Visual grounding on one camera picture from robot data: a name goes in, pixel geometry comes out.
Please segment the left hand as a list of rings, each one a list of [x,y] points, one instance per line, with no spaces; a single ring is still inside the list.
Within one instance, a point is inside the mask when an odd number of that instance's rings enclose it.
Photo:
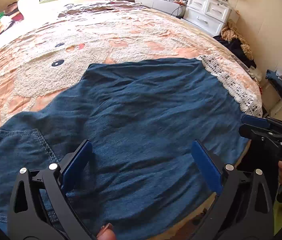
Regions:
[[[97,234],[97,240],[116,240],[117,237],[113,231],[113,225],[107,223],[103,225]]]

